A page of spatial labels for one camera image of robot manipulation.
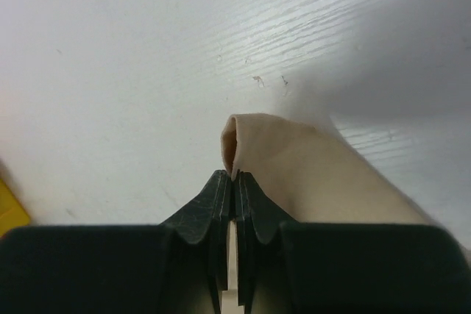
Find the white wood grain surface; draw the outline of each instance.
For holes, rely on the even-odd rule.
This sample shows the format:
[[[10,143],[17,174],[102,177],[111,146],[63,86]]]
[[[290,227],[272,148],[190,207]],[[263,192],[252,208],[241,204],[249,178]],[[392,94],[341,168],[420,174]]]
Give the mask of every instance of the white wood grain surface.
[[[470,0],[0,9],[2,177],[38,223],[162,221],[221,168],[228,115],[267,112],[331,118],[471,246]]]

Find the dust speck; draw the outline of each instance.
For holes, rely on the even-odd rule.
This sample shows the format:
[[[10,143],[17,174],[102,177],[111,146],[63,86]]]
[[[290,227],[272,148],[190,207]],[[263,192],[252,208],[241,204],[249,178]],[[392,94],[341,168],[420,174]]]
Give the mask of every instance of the dust speck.
[[[465,51],[471,51],[470,40],[467,37],[463,37],[462,40],[463,40],[463,43],[464,43],[464,50]]]
[[[72,218],[77,218],[71,209],[65,209],[65,211],[67,212],[67,215],[71,216]]]
[[[259,76],[254,76],[253,79],[258,83],[258,87],[264,88],[265,84],[263,83],[263,80]]]

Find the beige cloth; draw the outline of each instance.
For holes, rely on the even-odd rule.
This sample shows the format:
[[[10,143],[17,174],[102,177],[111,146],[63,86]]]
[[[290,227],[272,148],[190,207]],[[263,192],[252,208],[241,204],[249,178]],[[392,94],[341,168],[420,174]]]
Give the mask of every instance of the beige cloth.
[[[222,133],[222,157],[233,179],[238,170],[252,173],[298,221],[433,224],[349,146],[313,126],[267,114],[232,115]],[[231,275],[236,270],[230,267]],[[263,296],[255,294],[254,306]],[[223,296],[223,314],[242,313],[235,300]]]

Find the yellow object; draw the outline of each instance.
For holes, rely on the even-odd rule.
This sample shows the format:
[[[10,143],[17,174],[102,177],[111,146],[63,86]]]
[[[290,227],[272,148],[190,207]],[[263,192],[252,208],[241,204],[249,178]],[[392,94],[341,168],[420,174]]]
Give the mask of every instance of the yellow object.
[[[31,218],[18,200],[0,180],[0,236],[12,228],[27,225],[30,221]]]

